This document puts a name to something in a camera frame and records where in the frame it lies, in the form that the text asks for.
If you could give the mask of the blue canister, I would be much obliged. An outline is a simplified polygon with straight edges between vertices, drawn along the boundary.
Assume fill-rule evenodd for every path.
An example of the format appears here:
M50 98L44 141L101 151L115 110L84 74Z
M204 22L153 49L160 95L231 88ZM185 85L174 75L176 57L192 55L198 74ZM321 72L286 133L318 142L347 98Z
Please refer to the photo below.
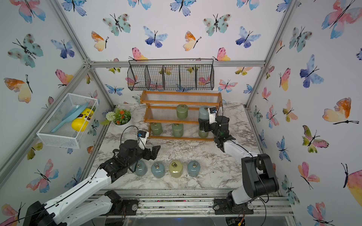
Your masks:
M197 177L199 175L201 166L199 162L193 160L188 163L187 169L188 169L188 174L191 177Z
M163 165L162 162L155 162L151 167L151 172L155 178L160 179L166 173L165 166Z
M209 110L207 106L201 106L199 108L199 119L209 120Z
M137 163L135 163L134 173L137 176L143 177L147 173L147 171L148 171L147 165L143 160L139 160L137 161Z

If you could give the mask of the green canister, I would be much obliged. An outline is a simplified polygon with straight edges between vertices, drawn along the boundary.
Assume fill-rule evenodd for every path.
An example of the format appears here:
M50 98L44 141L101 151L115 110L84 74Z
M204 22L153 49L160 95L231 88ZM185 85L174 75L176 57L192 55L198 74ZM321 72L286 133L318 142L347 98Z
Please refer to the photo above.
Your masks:
M179 119L186 119L188 117L188 106L180 104L176 107L176 114Z
M162 124L159 122L153 122L150 124L151 132L154 136L160 136L163 133Z
M184 133L184 125L181 123L172 124L173 136L176 138L180 138Z
M208 131L204 131L204 130L199 130L199 131L198 131L198 135L199 135L201 138L208 138L208 134L209 134Z

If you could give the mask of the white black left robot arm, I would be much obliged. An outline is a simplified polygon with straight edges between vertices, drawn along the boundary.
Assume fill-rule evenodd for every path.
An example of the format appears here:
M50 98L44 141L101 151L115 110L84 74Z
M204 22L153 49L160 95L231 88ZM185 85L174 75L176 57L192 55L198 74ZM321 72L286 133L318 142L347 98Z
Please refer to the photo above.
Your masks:
M97 200L85 204L92 195L116 182L127 171L135 172L142 159L155 160L160 146L146 148L142 142L126 140L113 151L112 158L102 163L88 178L67 192L45 203L31 204L21 218L25 226L80 226L101 215L134 216L138 201L124 200L109 190Z

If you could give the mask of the yellow canister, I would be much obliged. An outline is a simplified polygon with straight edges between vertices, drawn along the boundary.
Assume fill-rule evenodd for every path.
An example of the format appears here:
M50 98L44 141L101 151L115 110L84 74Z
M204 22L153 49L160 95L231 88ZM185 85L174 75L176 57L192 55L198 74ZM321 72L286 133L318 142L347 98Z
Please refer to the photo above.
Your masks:
M169 164L169 172L171 177L179 178L183 174L183 164L178 160L173 160Z

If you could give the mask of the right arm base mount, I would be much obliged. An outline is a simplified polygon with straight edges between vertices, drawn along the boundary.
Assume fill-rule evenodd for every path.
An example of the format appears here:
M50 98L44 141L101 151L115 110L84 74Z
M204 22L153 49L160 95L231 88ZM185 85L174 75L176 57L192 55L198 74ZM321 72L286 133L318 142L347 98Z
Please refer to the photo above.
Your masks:
M254 213L253 205L249 202L242 204L235 204L234 201L227 197L222 199L214 199L212 209L215 215L232 215L232 214L246 214L251 215Z

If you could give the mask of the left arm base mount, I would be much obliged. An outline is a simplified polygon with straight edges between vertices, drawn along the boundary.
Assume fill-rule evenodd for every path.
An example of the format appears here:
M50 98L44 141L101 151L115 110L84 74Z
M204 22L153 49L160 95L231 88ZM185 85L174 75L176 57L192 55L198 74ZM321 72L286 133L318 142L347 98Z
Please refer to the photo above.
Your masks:
M96 207L100 207L101 216L135 216L139 201L137 199L122 198L116 191L109 190L96 200Z

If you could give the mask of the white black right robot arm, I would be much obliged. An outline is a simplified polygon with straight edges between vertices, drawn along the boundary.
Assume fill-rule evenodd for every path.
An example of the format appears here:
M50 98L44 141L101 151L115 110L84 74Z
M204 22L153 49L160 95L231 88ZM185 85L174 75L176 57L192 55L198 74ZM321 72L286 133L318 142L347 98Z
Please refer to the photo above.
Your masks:
M263 195L278 192L280 187L270 156L248 151L237 142L230 135L229 121L225 116L199 119L199 128L204 132L212 132L216 146L241 165L242 186L229 193L229 205L239 206Z

